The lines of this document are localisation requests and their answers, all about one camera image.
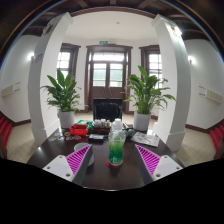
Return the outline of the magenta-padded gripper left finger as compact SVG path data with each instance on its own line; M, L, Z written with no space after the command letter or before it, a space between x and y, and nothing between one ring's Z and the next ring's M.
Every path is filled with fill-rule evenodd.
M81 185L92 155L92 145L87 144L68 156L58 155L44 167L44 170Z

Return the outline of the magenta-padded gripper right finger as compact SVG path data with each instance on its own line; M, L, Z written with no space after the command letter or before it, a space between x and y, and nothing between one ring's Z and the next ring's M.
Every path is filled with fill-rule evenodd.
M168 155L159 156L140 145L135 145L135 153L145 184L160 180L182 169L182 166Z

